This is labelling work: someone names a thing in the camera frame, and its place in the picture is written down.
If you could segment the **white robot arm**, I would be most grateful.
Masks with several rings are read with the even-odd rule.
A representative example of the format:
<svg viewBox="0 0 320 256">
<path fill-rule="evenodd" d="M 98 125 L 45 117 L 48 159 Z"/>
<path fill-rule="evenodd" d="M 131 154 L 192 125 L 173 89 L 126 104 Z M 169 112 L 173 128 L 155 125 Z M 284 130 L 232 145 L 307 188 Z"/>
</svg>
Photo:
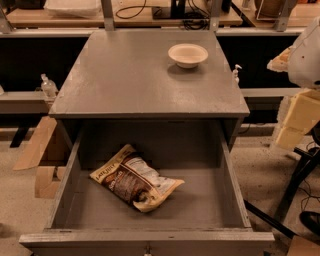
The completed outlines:
<svg viewBox="0 0 320 256">
<path fill-rule="evenodd" d="M 301 88 L 320 89 L 320 17 L 317 16 L 294 43 L 273 58 L 267 68 L 287 72 L 289 81 Z"/>
</svg>

